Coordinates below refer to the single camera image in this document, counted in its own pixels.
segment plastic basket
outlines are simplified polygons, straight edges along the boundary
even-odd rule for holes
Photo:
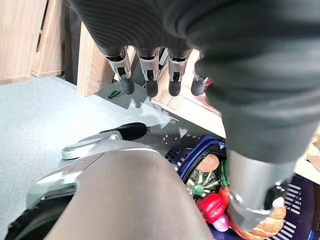
[[[209,153],[225,159],[225,143],[210,135],[204,135],[194,148],[171,149],[165,157],[186,183],[196,166]],[[319,220],[315,220],[319,211],[316,189],[319,191],[317,184],[299,175],[292,178],[284,201],[287,213],[283,228],[276,236],[267,237],[267,240],[320,240]],[[216,240],[242,239],[232,229],[219,232],[211,224],[208,226]]]

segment robotic hand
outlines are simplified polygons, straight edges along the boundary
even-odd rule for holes
[[[296,160],[320,119],[319,1],[71,0],[71,5],[109,60],[111,47],[137,48],[149,85],[157,80],[155,49],[168,47],[174,96],[189,49],[200,50],[204,57],[195,71],[214,79],[206,94],[221,111],[227,136],[232,218],[250,230],[283,204]]]
[[[320,1],[70,0],[70,3],[119,75],[127,94],[134,91],[134,84],[130,80],[126,46],[134,46],[138,53],[151,97],[158,92],[159,47],[169,49],[169,92],[173,96],[180,92],[190,49],[201,51],[203,56],[195,65],[197,77],[192,92],[201,92],[203,77],[214,79],[215,84],[209,86],[206,94],[211,104],[221,111],[226,131],[231,217],[249,231],[283,204],[295,163],[320,120]],[[71,234],[74,239],[88,239],[92,231],[94,237],[91,238],[98,239],[102,228],[96,228],[95,224],[107,223],[103,230],[111,235],[110,239],[131,238],[127,233],[136,234],[133,239],[209,239],[211,236],[192,200],[186,197],[186,191],[177,191],[184,186],[170,166],[158,162],[161,156],[145,146],[118,140],[110,142],[113,138],[121,139],[121,136],[115,137],[117,131],[104,133],[106,139],[83,140],[79,145],[81,150],[89,151],[86,157],[79,158],[75,165],[56,170],[33,188],[35,196],[40,196],[40,190],[59,191],[51,187],[57,183],[74,183],[77,178],[76,198],[73,197],[58,220],[65,224],[57,224],[54,232],[61,236]],[[134,159],[127,161],[130,168],[123,164],[123,159]],[[145,163],[150,163],[148,168],[144,167]],[[154,204],[144,204],[141,199],[137,200],[138,196],[134,199],[109,197],[105,189],[122,196],[123,192],[138,194],[121,184],[115,169],[124,176],[128,174],[127,182],[136,179],[135,189]],[[141,179],[144,172],[151,184]],[[159,187],[156,194],[152,184]],[[58,194],[69,198],[68,193]],[[175,194],[175,206],[172,200],[167,200],[171,194]],[[34,195],[28,199],[33,202]],[[59,212],[51,209],[48,200],[40,207],[52,210],[52,215]],[[62,201],[62,209],[68,201]],[[88,203],[100,205],[90,206],[91,211],[84,207]],[[132,227],[122,231],[116,224],[120,222],[120,214],[115,210],[122,207],[120,214],[132,212],[136,217],[143,216],[144,222],[127,217],[126,222]],[[38,208],[32,209],[42,217]],[[155,215],[158,215],[156,220],[152,218]],[[176,225],[172,225],[173,216],[180,221]],[[188,216],[194,216],[193,221],[188,220]],[[145,225],[150,226],[150,231],[136,231]],[[182,226],[185,231],[178,236],[175,230]],[[81,233],[79,228],[87,231]],[[47,239],[54,239],[54,232]]]

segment speckled floor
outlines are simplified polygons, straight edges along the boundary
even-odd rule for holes
[[[58,77],[0,86],[0,239],[25,209],[28,188],[58,166],[65,146],[130,122],[145,123],[148,132],[137,142],[163,155],[173,145],[192,147],[187,132],[208,133],[154,106],[138,85],[134,94],[108,100],[113,89],[119,84],[82,97]]]

